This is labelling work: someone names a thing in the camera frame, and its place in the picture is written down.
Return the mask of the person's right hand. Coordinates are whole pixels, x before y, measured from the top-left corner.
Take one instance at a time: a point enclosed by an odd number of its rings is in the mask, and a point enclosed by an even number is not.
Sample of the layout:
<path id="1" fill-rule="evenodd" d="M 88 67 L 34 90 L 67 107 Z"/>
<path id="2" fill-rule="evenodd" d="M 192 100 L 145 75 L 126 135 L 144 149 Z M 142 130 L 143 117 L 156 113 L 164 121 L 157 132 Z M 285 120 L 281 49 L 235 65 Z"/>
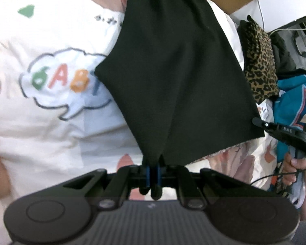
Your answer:
<path id="1" fill-rule="evenodd" d="M 283 176 L 283 183 L 287 186 L 292 185 L 296 182 L 296 173 L 298 170 L 306 169 L 306 159 L 294 159 L 290 153 L 285 154 L 283 162 L 283 172 L 287 175 Z M 306 171 L 303 172 L 305 181 L 305 200 L 300 209 L 301 219 L 306 221 Z"/>

